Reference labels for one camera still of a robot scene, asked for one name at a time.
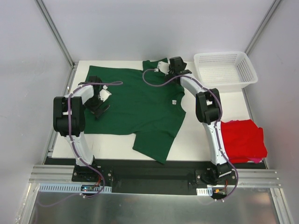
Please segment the white plastic basket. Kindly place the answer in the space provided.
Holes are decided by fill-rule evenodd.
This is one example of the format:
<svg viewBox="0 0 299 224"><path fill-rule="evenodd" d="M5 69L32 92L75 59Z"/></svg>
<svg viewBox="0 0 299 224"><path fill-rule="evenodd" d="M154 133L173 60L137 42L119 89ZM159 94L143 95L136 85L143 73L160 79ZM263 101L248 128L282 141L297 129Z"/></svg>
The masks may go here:
<svg viewBox="0 0 299 224"><path fill-rule="evenodd" d="M244 52L197 53L193 58L197 77L208 88L235 92L258 81L256 71Z"/></svg>

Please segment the green t shirt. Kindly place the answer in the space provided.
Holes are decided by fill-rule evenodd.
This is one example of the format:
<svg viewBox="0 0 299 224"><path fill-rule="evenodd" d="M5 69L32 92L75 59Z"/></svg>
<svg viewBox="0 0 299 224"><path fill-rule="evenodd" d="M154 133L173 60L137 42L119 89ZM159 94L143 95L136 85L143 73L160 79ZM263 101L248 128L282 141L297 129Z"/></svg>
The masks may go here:
<svg viewBox="0 0 299 224"><path fill-rule="evenodd" d="M154 72L157 61L144 61L143 70L90 66L87 78L99 77L109 86L109 108L99 119L85 110L85 134L135 134L133 149L159 163L165 163L185 118L181 101L184 88Z"/></svg>

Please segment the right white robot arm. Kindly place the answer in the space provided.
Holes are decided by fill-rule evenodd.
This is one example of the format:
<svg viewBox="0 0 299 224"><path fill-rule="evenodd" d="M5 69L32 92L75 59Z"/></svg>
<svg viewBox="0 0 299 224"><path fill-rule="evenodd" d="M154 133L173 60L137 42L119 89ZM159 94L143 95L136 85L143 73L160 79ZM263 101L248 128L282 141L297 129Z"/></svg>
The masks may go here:
<svg viewBox="0 0 299 224"><path fill-rule="evenodd" d="M196 100L195 113L198 121L204 126L211 154L211 168L201 175L201 180L210 185L221 184L231 174L232 166L228 162L223 137L221 134L221 106L218 89L206 88L199 82L181 57L169 59L167 79L187 89Z"/></svg>

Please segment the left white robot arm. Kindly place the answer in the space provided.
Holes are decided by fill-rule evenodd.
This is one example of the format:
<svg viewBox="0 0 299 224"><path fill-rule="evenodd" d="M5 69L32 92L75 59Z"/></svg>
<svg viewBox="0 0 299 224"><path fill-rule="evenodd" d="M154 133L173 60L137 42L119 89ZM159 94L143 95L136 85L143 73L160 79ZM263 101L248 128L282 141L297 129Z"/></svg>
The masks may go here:
<svg viewBox="0 0 299 224"><path fill-rule="evenodd" d="M53 128L69 143L77 161L76 165L83 167L83 177L93 182L99 176L99 170L91 166L94 155L88 148L84 131L86 125L85 110L92 119L98 120L109 108L105 102L111 96L107 86L97 76L91 76L86 82L81 82L72 94L55 97L53 100Z"/></svg>

